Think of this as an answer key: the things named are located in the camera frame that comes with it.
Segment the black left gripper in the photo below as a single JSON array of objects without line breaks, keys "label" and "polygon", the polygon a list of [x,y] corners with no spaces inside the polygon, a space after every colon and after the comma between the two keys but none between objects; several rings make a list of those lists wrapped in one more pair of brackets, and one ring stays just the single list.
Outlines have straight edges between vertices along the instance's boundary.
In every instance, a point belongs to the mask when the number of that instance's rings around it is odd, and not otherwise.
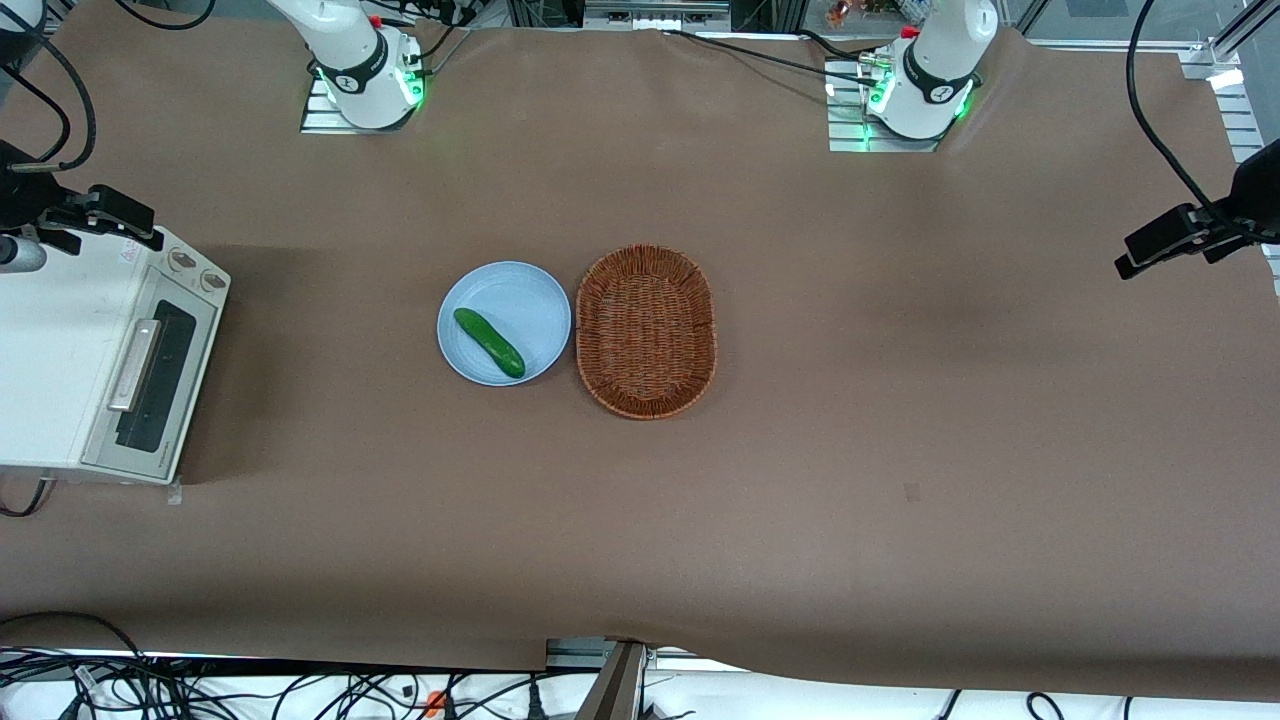
[{"label": "black left gripper", "polygon": [[1183,256],[1202,256],[1208,264],[1220,263],[1249,246],[1279,243],[1279,141],[1272,141],[1243,161],[1231,179],[1225,199],[1212,206],[1210,223],[1189,202],[1132,232],[1125,254],[1114,260],[1116,273],[1129,281],[1161,263]]}]

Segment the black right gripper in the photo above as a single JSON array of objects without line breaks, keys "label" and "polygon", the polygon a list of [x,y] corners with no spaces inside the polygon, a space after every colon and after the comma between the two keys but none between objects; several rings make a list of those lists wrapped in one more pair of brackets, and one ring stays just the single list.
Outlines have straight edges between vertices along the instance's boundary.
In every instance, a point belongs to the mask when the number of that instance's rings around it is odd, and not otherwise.
[{"label": "black right gripper", "polygon": [[36,225],[46,211],[67,201],[70,225],[38,225],[38,242],[65,255],[81,255],[87,243],[115,242],[120,249],[161,252],[166,232],[155,228],[155,210],[108,184],[70,192],[49,173],[17,173],[12,165],[35,159],[1,141],[1,229]]}]

